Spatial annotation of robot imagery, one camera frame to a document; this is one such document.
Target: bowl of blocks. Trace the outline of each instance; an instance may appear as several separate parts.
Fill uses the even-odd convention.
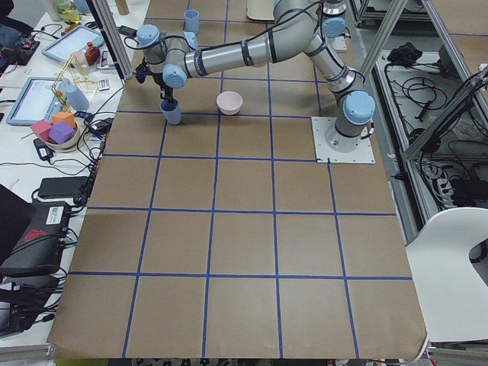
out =
[[[76,144],[81,136],[75,116],[64,111],[53,114],[50,123],[40,120],[30,128],[48,147],[64,153],[76,149]]]

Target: orange block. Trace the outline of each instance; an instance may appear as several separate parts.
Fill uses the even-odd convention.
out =
[[[51,116],[51,123],[58,124],[59,122],[66,122],[69,126],[76,130],[75,116],[69,112],[58,112]]]

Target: blue joint cap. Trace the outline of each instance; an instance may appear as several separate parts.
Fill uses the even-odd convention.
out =
[[[170,88],[183,88],[188,80],[185,72],[175,65],[165,65],[162,68],[162,79]]]
[[[357,126],[365,125],[373,117],[376,102],[366,91],[354,91],[345,97],[344,115]]]
[[[327,38],[336,38],[345,32],[345,20],[330,18],[322,23],[322,32]]]
[[[188,41],[188,44],[190,45],[190,51],[195,51],[198,48],[197,35],[193,32],[183,32],[183,34],[185,35],[186,41]]]
[[[142,48],[148,47],[159,40],[159,29],[155,25],[144,24],[137,30],[136,35],[139,45]]]

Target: red bottle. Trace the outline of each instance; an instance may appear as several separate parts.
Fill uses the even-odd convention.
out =
[[[88,46],[88,49],[85,51],[85,58],[88,66],[91,66],[94,65],[97,62],[98,57],[100,57],[100,49],[93,46],[92,42],[88,42],[86,45]]]

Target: red logo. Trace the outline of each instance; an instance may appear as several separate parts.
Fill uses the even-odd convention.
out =
[[[25,242],[30,242],[31,240],[37,239],[40,236],[47,235],[46,232],[39,229],[32,229],[27,235],[24,237]]]

